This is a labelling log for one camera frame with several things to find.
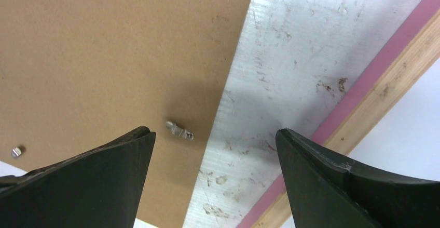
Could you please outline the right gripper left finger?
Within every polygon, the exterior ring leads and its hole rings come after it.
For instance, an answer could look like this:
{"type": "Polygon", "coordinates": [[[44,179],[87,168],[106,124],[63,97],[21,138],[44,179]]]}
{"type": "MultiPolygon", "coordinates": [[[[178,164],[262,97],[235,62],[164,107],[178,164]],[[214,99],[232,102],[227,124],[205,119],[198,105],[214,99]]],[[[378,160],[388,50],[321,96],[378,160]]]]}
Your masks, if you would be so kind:
{"type": "Polygon", "coordinates": [[[156,133],[121,137],[22,176],[1,177],[1,227],[133,227],[156,133]]]}

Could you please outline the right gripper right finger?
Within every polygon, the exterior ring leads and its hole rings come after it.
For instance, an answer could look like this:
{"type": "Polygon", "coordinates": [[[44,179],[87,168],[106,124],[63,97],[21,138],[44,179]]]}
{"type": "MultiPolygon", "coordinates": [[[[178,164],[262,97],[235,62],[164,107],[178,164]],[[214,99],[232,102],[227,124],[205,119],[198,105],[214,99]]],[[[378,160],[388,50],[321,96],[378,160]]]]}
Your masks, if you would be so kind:
{"type": "Polygon", "coordinates": [[[276,146],[296,227],[439,227],[439,182],[384,171],[291,129],[276,146]]]}

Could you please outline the brown frame backing board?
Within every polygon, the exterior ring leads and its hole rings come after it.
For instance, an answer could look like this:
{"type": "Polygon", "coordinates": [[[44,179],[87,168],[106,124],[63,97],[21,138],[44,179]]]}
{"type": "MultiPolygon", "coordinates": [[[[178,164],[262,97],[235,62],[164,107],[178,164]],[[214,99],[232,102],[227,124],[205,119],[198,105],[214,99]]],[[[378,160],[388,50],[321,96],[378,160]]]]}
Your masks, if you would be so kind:
{"type": "Polygon", "coordinates": [[[147,126],[137,217],[181,227],[250,0],[1,0],[1,161],[30,171],[147,126]]]}

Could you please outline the light wooden picture frame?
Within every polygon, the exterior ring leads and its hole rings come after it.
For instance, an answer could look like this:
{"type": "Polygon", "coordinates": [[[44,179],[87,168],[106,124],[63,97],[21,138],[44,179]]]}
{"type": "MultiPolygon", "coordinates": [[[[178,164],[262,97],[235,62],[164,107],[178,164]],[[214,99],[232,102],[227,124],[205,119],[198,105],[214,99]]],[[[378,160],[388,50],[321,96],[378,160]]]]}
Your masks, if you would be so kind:
{"type": "Polygon", "coordinates": [[[323,145],[355,110],[374,84],[439,9],[439,0],[421,0],[394,32],[343,99],[318,127],[311,140],[323,145]]]}

